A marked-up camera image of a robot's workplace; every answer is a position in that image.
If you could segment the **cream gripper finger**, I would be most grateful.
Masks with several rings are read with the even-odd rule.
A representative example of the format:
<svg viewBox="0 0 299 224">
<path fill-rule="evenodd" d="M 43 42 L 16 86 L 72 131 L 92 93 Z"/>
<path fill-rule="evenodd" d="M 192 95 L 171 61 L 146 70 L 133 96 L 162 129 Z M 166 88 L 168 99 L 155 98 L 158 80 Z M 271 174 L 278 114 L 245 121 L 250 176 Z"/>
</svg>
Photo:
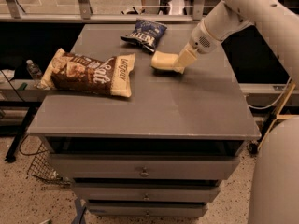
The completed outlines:
<svg viewBox="0 0 299 224">
<path fill-rule="evenodd" d="M 174 70 L 181 74 L 187 66 L 194 63 L 197 60 L 197 49 L 187 44 L 182 51 L 179 53 L 178 57 L 174 62 Z"/>
</svg>

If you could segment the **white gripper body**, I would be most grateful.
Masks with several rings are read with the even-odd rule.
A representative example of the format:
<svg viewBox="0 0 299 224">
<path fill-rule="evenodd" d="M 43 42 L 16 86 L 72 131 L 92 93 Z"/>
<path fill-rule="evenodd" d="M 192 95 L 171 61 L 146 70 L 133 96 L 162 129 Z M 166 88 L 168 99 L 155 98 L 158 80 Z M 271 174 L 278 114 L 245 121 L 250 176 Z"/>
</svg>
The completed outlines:
<svg viewBox="0 0 299 224">
<path fill-rule="evenodd" d="M 207 30 L 205 21 L 200 21 L 192 30 L 189 44 L 200 54 L 212 52 L 221 42 Z"/>
</svg>

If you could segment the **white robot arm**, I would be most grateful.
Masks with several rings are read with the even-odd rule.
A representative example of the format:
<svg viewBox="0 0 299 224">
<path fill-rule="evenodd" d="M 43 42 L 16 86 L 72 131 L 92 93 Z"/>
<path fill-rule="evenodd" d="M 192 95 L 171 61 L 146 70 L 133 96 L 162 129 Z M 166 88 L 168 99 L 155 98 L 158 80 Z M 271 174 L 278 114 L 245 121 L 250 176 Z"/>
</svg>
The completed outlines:
<svg viewBox="0 0 299 224">
<path fill-rule="evenodd" d="M 182 72 L 198 54 L 254 24 L 292 81 L 299 83 L 299 17 L 278 0 L 222 0 L 194 28 L 175 61 Z M 255 164 L 248 224 L 299 224 L 299 118 L 282 121 Z"/>
</svg>

